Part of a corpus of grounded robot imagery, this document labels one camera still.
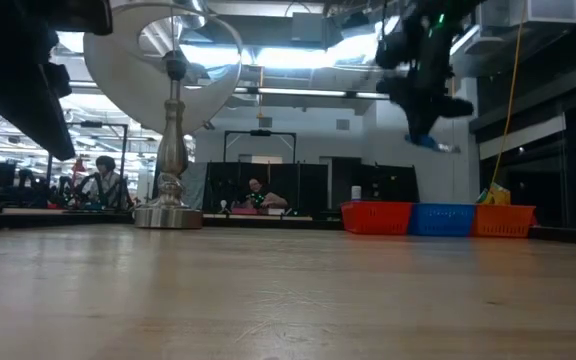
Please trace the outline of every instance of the person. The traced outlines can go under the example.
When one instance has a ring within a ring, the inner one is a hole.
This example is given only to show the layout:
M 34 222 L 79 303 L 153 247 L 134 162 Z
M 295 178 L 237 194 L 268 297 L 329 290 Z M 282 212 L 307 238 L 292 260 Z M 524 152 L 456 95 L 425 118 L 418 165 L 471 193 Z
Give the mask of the person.
M 119 187 L 121 184 L 121 177 L 115 172 L 115 160 L 110 156 L 102 155 L 95 161 L 97 165 L 97 171 L 101 176 L 101 190 L 106 194 L 108 199 L 108 204 L 105 205 L 116 205 L 117 195 L 119 193 Z M 100 200 L 99 188 L 96 181 L 91 181 L 90 186 L 90 198 L 96 201 Z M 122 194 L 122 199 L 125 204 L 126 194 Z
M 247 205 L 249 207 L 258 208 L 273 208 L 285 209 L 288 207 L 288 202 L 281 196 L 268 191 L 268 189 L 261 185 L 259 180 L 252 178 L 248 182 L 250 187 L 250 195 L 248 195 Z

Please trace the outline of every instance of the red basket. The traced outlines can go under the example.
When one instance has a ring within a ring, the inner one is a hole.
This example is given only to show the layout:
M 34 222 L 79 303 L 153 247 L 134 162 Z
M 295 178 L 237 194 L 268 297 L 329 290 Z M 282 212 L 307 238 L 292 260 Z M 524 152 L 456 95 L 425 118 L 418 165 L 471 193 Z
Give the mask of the red basket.
M 233 215 L 257 215 L 259 212 L 257 209 L 249 209 L 249 208 L 233 208 L 232 214 Z
M 352 201 L 341 211 L 344 228 L 354 234 L 405 235 L 412 213 L 412 203 Z
M 534 212 L 534 206 L 479 204 L 475 210 L 474 236 L 528 237 Z

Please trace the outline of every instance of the table surface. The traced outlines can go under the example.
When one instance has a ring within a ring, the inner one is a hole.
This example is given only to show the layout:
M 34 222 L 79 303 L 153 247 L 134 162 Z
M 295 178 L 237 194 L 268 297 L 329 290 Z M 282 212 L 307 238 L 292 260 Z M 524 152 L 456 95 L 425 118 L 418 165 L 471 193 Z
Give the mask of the table surface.
M 576 245 L 0 231 L 0 359 L 576 359 Z

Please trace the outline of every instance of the yellow cable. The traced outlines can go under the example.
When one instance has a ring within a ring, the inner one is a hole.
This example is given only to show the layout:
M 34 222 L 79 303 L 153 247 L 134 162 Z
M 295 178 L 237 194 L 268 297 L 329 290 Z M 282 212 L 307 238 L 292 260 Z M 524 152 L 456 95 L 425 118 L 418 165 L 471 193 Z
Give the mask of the yellow cable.
M 499 149 L 499 155 L 497 155 L 497 164 L 495 165 L 495 171 L 492 175 L 492 180 L 490 181 L 490 187 L 488 191 L 492 189 L 492 185 L 497 179 L 497 172 L 499 171 L 499 164 L 501 163 L 501 155 L 504 153 L 504 146 L 506 146 L 506 137 L 508 136 L 508 128 L 510 127 L 510 118 L 512 117 L 512 103 L 515 97 L 515 84 L 517 82 L 517 69 L 519 67 L 519 50 L 521 48 L 521 33 L 524 28 L 524 22 L 526 21 L 526 11 L 528 8 L 528 0 L 524 0 L 524 8 L 521 13 L 521 22 L 519 23 L 519 32 L 517 33 L 517 46 L 515 48 L 515 65 L 512 71 L 512 83 L 510 84 L 510 99 L 508 100 L 508 115 L 506 116 L 506 127 L 504 128 L 504 135 L 501 139 L 501 149 Z

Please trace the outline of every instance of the blue basket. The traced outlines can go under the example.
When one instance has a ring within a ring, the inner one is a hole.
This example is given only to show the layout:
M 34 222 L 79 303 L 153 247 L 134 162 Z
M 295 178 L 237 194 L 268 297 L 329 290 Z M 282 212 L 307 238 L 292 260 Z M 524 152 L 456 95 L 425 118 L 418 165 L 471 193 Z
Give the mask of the blue basket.
M 474 205 L 416 204 L 409 232 L 422 236 L 469 236 Z

